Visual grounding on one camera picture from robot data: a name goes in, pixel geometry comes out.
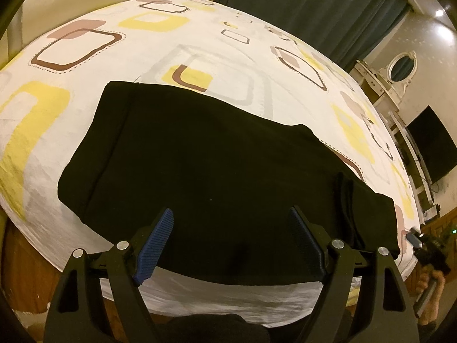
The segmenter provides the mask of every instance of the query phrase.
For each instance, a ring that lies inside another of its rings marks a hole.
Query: bed
[[[305,124],[369,187],[394,200],[401,250],[395,262],[403,279],[413,270],[404,234],[419,219],[408,176],[355,80],[293,35],[230,7],[129,0],[45,33],[0,71],[0,204],[60,271],[76,248],[112,246],[57,195],[112,80],[192,89],[281,124]],[[359,284],[355,278],[353,295]],[[237,313],[274,327],[308,315],[321,288],[212,284],[157,267],[140,290],[153,313]],[[111,297],[108,282],[102,289]]]

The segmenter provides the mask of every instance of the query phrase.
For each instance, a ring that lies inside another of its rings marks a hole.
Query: blue gripper pad
[[[166,209],[138,254],[137,271],[133,275],[133,280],[137,285],[141,285],[152,276],[168,237],[170,237],[173,222],[173,212]]]

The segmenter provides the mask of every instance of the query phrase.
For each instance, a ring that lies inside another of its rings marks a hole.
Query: human hand
[[[443,272],[433,270],[431,272],[431,277],[438,281],[435,291],[433,292],[430,301],[424,309],[421,317],[417,321],[419,325],[427,325],[429,322],[435,321],[438,318],[438,308],[440,305],[440,298],[443,294],[444,284],[446,279],[444,278]],[[416,286],[417,295],[424,292],[428,288],[428,283],[430,281],[430,275],[426,272],[422,273],[419,277],[419,281]]]

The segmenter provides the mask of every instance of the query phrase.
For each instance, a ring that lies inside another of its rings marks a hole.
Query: oval mirror
[[[393,82],[400,82],[406,79],[414,69],[414,59],[411,59],[408,55],[397,59],[390,70],[390,80]]]

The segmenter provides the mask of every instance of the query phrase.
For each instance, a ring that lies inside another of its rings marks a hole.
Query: black fabric
[[[436,330],[436,321],[429,322],[427,325],[417,325],[419,329],[419,341],[420,343],[426,343],[433,332]]]
[[[293,205],[331,237],[399,254],[392,199],[306,126],[173,86],[109,83],[58,196],[112,243],[171,208],[175,226],[158,265],[220,284],[320,281],[286,223]]]
[[[215,0],[305,41],[349,72],[411,7],[407,0]]]
[[[175,317],[156,326],[164,343],[270,343],[266,328],[235,314]]]
[[[298,321],[288,325],[279,326],[278,328],[267,328],[270,334],[271,343],[295,343],[310,316],[311,315],[307,315]],[[352,316],[350,312],[348,310],[344,310],[340,327],[335,335],[335,342],[340,342],[349,336],[351,323]]]
[[[294,343],[310,315],[278,328],[264,328],[247,323],[236,314],[192,315],[175,317],[166,324],[156,325],[164,343]],[[344,311],[335,342],[349,337],[352,316]],[[436,321],[418,325],[420,343],[426,343],[436,329]]]
[[[427,106],[407,127],[432,183],[457,166],[457,145],[435,113]]]

